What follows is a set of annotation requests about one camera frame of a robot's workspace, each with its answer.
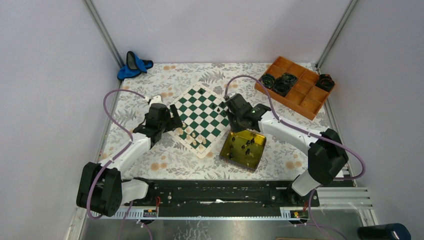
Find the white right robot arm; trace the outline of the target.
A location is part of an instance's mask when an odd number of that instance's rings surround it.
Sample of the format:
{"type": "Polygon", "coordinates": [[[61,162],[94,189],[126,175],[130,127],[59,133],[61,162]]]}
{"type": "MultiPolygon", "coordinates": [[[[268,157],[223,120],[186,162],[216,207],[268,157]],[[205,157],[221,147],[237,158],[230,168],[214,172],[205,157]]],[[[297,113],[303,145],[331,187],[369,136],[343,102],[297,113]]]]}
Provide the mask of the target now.
{"type": "Polygon", "coordinates": [[[307,156],[307,170],[294,179],[286,193],[291,205],[301,205],[310,191],[331,183],[348,162],[346,150],[333,129],[319,131],[303,127],[278,116],[272,106],[261,103],[252,106],[239,93],[224,99],[232,131],[255,130],[269,134],[307,156]]]}

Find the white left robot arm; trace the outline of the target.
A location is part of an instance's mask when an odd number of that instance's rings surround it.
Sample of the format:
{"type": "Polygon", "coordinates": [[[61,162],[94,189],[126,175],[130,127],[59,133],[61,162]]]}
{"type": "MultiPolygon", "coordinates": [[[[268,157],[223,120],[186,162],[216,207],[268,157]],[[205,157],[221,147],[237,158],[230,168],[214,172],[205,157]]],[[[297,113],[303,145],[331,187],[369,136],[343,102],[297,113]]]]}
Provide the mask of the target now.
{"type": "Polygon", "coordinates": [[[152,181],[141,177],[124,180],[122,175],[159,142],[163,134],[182,127],[183,122],[175,104],[165,105],[159,95],[149,99],[148,104],[144,122],[130,133],[129,143],[116,155],[83,167],[76,196],[78,207],[111,217],[122,204],[138,200],[148,206],[154,202],[152,181]]]}

